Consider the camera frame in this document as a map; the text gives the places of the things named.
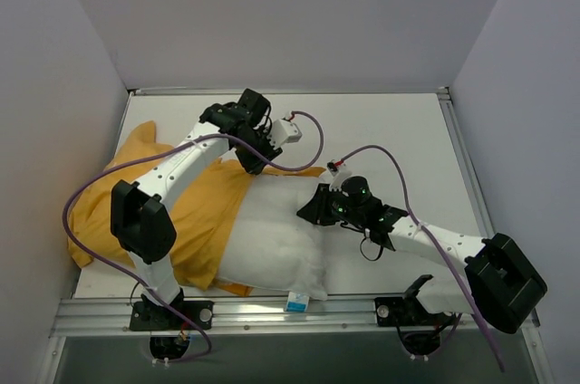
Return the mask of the orange pillowcase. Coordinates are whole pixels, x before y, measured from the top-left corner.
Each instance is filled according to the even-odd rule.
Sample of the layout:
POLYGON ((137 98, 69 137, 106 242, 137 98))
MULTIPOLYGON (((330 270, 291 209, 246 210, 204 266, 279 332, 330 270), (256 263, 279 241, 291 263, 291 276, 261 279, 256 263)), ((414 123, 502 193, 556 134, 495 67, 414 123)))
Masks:
MULTIPOLYGON (((156 124, 146 121, 130 132, 106 168, 171 148, 156 142, 156 124)), ((111 189, 119 180, 131 182, 157 164, 158 160, 125 168, 87 187, 69 217, 73 234, 97 254, 134 267, 128 253, 110 231, 111 189)), ((299 175, 304 171, 288 173, 265 168, 261 175, 299 175)), ((218 158, 179 197, 170 212, 178 234, 170 250, 170 259, 179 284, 201 290, 215 286, 240 296, 249 295, 251 287, 222 283, 216 276, 237 212, 257 177, 248 175, 236 160, 218 158)))

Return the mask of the white pillow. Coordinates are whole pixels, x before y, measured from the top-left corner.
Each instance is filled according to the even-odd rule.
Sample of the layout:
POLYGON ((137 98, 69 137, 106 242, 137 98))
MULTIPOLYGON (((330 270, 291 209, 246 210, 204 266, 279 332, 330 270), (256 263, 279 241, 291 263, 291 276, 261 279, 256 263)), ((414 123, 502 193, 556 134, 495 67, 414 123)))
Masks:
POLYGON ((237 212, 216 280, 324 301, 324 233, 297 215, 324 183, 321 168, 258 176, 237 212))

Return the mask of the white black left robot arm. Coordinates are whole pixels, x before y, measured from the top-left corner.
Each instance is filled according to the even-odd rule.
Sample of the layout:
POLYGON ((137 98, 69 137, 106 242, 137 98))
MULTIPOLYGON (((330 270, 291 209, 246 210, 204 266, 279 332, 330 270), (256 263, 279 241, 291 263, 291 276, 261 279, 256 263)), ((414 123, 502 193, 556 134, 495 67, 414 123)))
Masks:
POLYGON ((183 150, 165 157, 132 183, 119 181, 111 191, 111 233, 135 264, 145 282, 150 318, 162 329, 176 327, 183 316, 182 289, 173 273, 169 251, 177 238, 169 212, 186 188, 216 159, 233 149, 244 170, 253 175, 282 153, 268 141, 268 126, 261 123, 271 110, 260 93, 244 90, 238 101, 206 108, 180 145, 183 150))

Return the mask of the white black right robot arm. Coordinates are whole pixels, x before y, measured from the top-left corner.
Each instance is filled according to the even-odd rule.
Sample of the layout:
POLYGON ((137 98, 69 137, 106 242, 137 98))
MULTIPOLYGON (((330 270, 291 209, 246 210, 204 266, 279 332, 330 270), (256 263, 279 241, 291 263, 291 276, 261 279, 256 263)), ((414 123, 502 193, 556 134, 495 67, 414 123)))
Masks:
POLYGON ((423 274, 402 301, 411 322, 432 314, 471 313, 504 333, 515 333, 546 295, 547 284, 508 235, 464 235, 414 219, 384 204, 361 176, 339 187, 321 183, 297 216, 314 226, 350 226, 382 249, 414 254, 449 269, 459 290, 423 274))

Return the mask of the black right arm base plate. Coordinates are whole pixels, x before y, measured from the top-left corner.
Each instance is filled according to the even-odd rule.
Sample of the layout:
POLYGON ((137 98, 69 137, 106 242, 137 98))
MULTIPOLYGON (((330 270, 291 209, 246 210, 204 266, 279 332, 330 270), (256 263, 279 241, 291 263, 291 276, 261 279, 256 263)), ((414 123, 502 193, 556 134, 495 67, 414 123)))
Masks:
POLYGON ((416 279, 404 293, 390 296, 375 297, 374 309, 379 327, 439 327, 455 314, 427 312, 418 301, 418 294, 432 275, 424 274, 416 279))

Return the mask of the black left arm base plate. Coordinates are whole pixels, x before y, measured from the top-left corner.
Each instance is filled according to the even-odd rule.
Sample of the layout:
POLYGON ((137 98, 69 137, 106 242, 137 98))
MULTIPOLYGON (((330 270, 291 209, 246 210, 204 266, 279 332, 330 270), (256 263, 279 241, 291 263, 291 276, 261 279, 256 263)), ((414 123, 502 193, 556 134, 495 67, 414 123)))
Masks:
POLYGON ((184 317, 194 322, 200 329, 206 331, 212 327, 212 301, 197 301, 186 299, 176 302, 173 307, 179 312, 176 315, 166 307, 157 305, 149 300, 135 302, 130 316, 130 331, 176 331, 185 324, 187 329, 193 329, 184 317))

